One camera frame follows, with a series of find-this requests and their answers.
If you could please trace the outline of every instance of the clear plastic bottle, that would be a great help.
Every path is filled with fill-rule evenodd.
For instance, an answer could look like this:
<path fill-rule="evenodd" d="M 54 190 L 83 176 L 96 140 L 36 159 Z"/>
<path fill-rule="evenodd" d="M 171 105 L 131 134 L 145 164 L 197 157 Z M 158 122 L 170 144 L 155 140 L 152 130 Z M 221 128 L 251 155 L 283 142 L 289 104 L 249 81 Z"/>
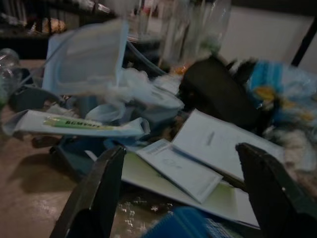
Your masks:
<path fill-rule="evenodd" d="M 8 48 L 0 50 L 0 108 L 18 88 L 21 77 L 17 52 Z"/>
<path fill-rule="evenodd" d="M 200 55 L 206 53 L 217 54 L 227 30 L 231 0 L 216 0 L 212 3 L 203 1 L 201 8 L 203 19 L 200 35 Z"/>

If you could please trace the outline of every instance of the plastic bottle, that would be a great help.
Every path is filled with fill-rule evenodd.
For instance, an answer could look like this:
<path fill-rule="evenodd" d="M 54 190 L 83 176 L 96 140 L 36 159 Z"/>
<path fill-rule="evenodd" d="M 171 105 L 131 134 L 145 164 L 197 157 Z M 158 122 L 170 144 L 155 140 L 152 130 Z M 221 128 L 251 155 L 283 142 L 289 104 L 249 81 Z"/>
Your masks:
<path fill-rule="evenodd" d="M 0 50 L 0 108 L 18 88 L 21 77 L 17 52 L 8 48 Z"/>
<path fill-rule="evenodd" d="M 203 28 L 200 39 L 200 54 L 207 52 L 217 54 L 227 30 L 231 0 L 216 0 L 212 3 L 203 1 L 201 10 Z"/>

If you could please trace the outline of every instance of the document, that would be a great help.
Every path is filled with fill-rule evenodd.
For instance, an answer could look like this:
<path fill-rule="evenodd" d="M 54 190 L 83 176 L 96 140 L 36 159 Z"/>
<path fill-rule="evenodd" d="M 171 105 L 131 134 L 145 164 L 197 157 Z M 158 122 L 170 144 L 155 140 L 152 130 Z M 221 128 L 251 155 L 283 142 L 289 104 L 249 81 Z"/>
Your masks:
<path fill-rule="evenodd" d="M 236 144 L 249 143 L 283 162 L 284 150 L 259 136 L 194 110 L 172 144 L 200 162 L 243 181 Z"/>
<path fill-rule="evenodd" d="M 203 203 L 222 176 L 175 152 L 167 140 L 159 140 L 136 152 L 179 189 Z"/>

